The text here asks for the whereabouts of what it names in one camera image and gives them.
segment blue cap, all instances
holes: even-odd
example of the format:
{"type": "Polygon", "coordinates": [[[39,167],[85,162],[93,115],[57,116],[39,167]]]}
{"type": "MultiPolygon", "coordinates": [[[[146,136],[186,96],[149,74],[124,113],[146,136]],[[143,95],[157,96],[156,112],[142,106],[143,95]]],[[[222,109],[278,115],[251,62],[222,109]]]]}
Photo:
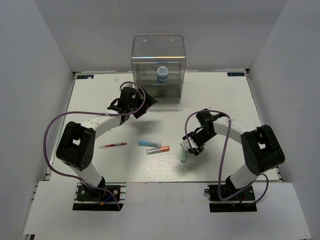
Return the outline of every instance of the blue cap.
{"type": "Polygon", "coordinates": [[[143,140],[140,140],[138,142],[138,145],[145,146],[145,147],[152,147],[152,148],[160,148],[161,147],[161,143],[159,143],[159,142],[143,141],[143,140]]]}

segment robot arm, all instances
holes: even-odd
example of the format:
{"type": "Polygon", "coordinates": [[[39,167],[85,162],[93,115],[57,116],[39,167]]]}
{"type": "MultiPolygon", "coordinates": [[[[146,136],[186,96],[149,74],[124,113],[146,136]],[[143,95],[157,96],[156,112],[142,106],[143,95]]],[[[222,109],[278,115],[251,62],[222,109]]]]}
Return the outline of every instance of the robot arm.
{"type": "Polygon", "coordinates": [[[83,123],[69,122],[58,144],[57,158],[74,170],[86,183],[103,188],[105,179],[92,164],[95,140],[105,132],[126,122],[130,118],[129,113],[138,110],[133,114],[135,118],[145,114],[147,109],[157,101],[146,91],[144,93],[145,100],[142,90],[124,87],[121,90],[120,98],[112,101],[107,108],[106,115],[96,116],[83,123]]]}
{"type": "MultiPolygon", "coordinates": [[[[229,119],[223,114],[211,115],[209,111],[199,112],[196,118],[202,127],[187,134],[191,146],[186,136],[180,145],[185,151],[197,156],[204,150],[205,143],[215,135],[227,135],[229,119]]],[[[242,145],[245,160],[245,164],[225,180],[226,191],[231,194],[285,161],[277,138],[268,125],[254,127],[232,121],[229,138],[242,145]]]]}

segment white wall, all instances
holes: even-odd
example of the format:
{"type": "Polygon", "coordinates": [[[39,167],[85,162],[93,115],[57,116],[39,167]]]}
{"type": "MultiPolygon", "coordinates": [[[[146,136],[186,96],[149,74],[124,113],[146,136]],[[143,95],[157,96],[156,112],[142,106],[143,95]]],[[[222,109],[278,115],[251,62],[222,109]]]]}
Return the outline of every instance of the white wall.
{"type": "Polygon", "coordinates": [[[45,127],[65,110],[72,87],[72,72],[33,0],[1,0],[0,73],[0,238],[18,240],[47,169],[45,127]]]}
{"type": "Polygon", "coordinates": [[[250,75],[260,116],[273,127],[312,239],[320,239],[320,1],[288,0],[250,75]]]}
{"type": "Polygon", "coordinates": [[[131,71],[133,38],[183,34],[189,70],[250,68],[287,0],[34,0],[74,72],[131,71]]]}

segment clear acrylic box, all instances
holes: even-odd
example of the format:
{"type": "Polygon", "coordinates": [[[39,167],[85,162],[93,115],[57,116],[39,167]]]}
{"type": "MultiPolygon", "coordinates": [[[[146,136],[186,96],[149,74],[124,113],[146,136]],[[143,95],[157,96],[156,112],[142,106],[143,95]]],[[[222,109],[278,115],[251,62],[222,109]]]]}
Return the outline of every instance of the clear acrylic box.
{"type": "Polygon", "coordinates": [[[131,64],[134,82],[159,103],[180,103],[186,71],[183,36],[136,35],[131,64]]]}

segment white tabletop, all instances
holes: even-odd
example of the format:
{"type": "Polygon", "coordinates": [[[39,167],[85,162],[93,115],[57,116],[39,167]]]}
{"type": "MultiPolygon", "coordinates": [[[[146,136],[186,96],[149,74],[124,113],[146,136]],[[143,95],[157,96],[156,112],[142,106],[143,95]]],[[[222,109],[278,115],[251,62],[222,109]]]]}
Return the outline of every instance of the white tabletop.
{"type": "MultiPolygon", "coordinates": [[[[95,74],[93,79],[77,79],[68,111],[104,112],[111,101],[120,96],[120,84],[133,81],[132,73],[95,74]]],[[[202,109],[219,110],[247,125],[261,126],[248,82],[244,76],[228,77],[226,72],[186,72],[181,103],[158,103],[135,119],[112,129],[95,141],[92,163],[106,182],[215,182],[225,137],[217,135],[208,141],[197,157],[189,155],[180,162],[180,142],[186,118],[202,109]],[[170,151],[146,155],[148,147],[138,146],[139,140],[169,145],[170,151]],[[127,142],[125,146],[99,149],[100,145],[127,142]]],[[[65,123],[81,123],[92,115],[68,115],[65,123]]],[[[188,132],[199,126],[194,116],[188,132]]],[[[244,164],[242,146],[230,140],[225,155],[222,179],[244,164]]],[[[54,167],[64,173],[74,172],[57,158],[54,167]]],[[[270,180],[278,180],[275,169],[267,172],[270,180]]],[[[74,181],[55,173],[50,180],[74,181]]]]}
{"type": "MultiPolygon", "coordinates": [[[[75,182],[41,181],[24,234],[39,240],[299,240],[310,238],[291,183],[273,182],[257,212],[210,212],[207,184],[130,182],[122,210],[74,211],[75,182]]],[[[254,183],[256,197],[266,184],[254,183]]]]}

